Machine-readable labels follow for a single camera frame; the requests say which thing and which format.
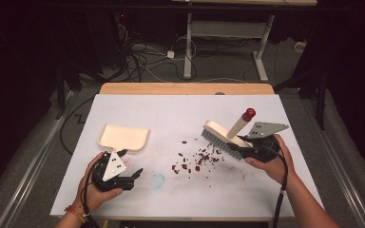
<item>white paper sheet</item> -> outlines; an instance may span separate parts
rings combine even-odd
[[[279,184],[243,160],[216,153],[218,148],[201,136],[206,121],[229,128],[248,107],[257,115],[240,135],[247,134],[254,122],[290,125],[278,95],[97,95],[50,214],[62,216],[72,203],[87,164],[103,150],[97,144],[101,130],[105,124],[114,124],[149,128],[145,148],[123,157],[127,169],[121,176],[130,176],[140,168],[144,172],[135,180],[134,189],[106,202],[95,217],[271,219]],[[298,174],[322,205],[292,128],[279,134],[291,150]],[[196,171],[199,154],[212,151],[209,156],[213,160]],[[294,216],[287,197],[280,216]]]

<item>scrub brush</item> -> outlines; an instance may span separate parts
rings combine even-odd
[[[241,115],[230,130],[226,130],[218,123],[207,121],[203,125],[202,136],[215,146],[229,153],[234,158],[240,160],[242,156],[237,150],[230,149],[228,144],[235,144],[238,147],[245,148],[251,147],[246,141],[237,136],[239,133],[256,115],[256,111],[253,108],[247,108],[247,110]]]

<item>bracelet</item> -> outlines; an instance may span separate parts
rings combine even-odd
[[[73,209],[73,206],[72,205],[70,205],[67,208],[65,208],[64,211],[73,213],[73,215],[75,215],[77,218],[79,218],[82,223],[85,223],[86,222],[85,218],[83,218],[81,215],[79,215],[79,213],[77,213],[75,211],[75,209]]]

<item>red knob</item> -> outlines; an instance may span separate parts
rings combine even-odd
[[[250,122],[255,116],[256,110],[254,110],[253,108],[247,108],[247,110],[241,115],[242,119],[246,122]]]

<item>table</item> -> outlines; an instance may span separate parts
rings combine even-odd
[[[176,169],[172,168],[173,165],[180,167],[184,162],[190,167],[191,162],[192,165],[196,163],[200,150],[200,153],[206,153],[205,150],[214,149],[201,137],[204,119],[232,125],[241,114],[238,112],[247,108],[248,103],[258,111],[253,121],[290,125],[279,96],[273,94],[269,85],[103,85],[50,214],[56,217],[64,214],[63,210],[71,200],[69,196],[74,196],[87,164],[103,149],[97,144],[103,125],[123,124],[150,129],[145,149],[123,157],[128,169],[122,175],[128,176],[141,167],[144,172],[135,180],[132,191],[103,204],[94,213],[95,218],[271,221],[279,185],[263,171],[218,153],[211,155],[214,160],[207,166],[201,166],[201,172],[189,173],[178,168],[179,174],[176,174]],[[321,203],[292,129],[280,134],[291,149],[300,177]],[[285,198],[280,219],[293,218],[290,203]]]
[[[239,5],[269,5],[279,6],[288,5],[294,7],[315,6],[317,0],[191,0],[189,4],[207,3],[207,4],[239,4]],[[263,83],[268,82],[265,67],[261,57],[268,41],[269,32],[271,31],[275,15],[269,15],[265,23],[244,23],[244,22],[223,22],[223,21],[198,21],[192,19],[192,13],[188,13],[187,32],[186,32],[186,50],[184,61],[185,79],[191,78],[192,53],[191,44],[192,36],[211,36],[211,37],[237,37],[237,38],[260,38],[259,50],[253,52],[254,62],[257,67],[259,78]]]

